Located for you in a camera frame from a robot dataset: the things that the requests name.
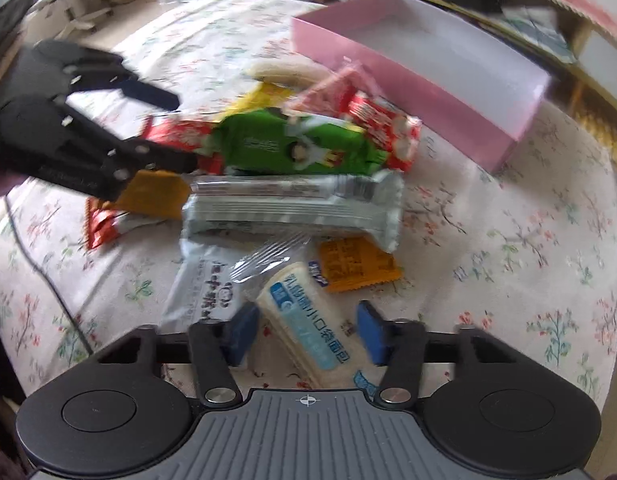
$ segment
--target cardboard box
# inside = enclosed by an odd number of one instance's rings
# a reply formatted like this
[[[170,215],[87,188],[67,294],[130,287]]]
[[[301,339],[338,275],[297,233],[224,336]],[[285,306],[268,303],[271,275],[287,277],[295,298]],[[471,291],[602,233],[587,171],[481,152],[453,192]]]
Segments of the cardboard box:
[[[524,138],[549,74],[461,18],[421,0],[351,0],[292,20],[295,50],[336,70],[359,60],[384,97],[484,170]]]

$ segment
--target floral tablecloth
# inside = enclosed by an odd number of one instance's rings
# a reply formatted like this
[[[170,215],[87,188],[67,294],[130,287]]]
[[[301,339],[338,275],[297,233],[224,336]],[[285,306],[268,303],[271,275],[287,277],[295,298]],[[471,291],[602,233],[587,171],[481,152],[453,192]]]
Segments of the floral tablecloth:
[[[118,50],[148,79],[174,89],[190,114],[221,110],[254,83],[256,58],[288,54],[292,0],[196,0],[163,15]],[[115,92],[73,98],[120,136],[151,108]],[[387,317],[449,332],[477,324],[577,384],[602,406],[617,349],[617,186],[596,141],[544,103],[527,140],[491,176],[423,130],[407,175],[401,244],[405,276],[337,296],[351,313],[370,299]],[[84,250],[84,197],[28,182],[14,199],[24,243],[54,280],[94,348],[159,321],[180,265],[178,222],[138,228]],[[75,332],[13,240],[0,202],[0,334],[27,393],[86,357]],[[166,378],[191,392],[186,366]],[[240,386],[307,386],[267,326]],[[426,369],[423,394],[449,380]]]

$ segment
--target crosshair symbol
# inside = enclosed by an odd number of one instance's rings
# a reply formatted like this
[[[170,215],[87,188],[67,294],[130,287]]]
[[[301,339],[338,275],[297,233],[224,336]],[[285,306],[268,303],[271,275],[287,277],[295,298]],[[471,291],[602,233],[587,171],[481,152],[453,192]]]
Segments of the crosshair symbol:
[[[304,404],[304,406],[310,406],[311,404],[315,404],[319,399],[316,399],[310,395],[305,395],[304,397],[301,397],[301,399],[296,400],[299,400],[302,404]]]

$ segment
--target gray ribbed plate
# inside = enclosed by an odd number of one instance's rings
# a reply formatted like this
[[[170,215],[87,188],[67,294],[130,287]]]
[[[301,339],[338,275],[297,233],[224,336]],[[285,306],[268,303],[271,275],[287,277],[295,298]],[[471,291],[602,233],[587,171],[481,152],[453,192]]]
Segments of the gray ribbed plate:
[[[359,391],[256,390],[211,412],[173,455],[124,480],[486,480],[433,447],[408,413]],[[37,473],[32,480],[55,477]],[[585,480],[573,470],[554,477]]]

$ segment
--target white drawer front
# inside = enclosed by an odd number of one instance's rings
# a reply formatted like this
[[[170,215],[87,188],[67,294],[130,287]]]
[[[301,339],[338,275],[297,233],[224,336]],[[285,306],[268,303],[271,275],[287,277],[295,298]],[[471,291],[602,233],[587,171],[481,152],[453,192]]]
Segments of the white drawer front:
[[[617,99],[617,49],[596,31],[579,55],[582,70]]]

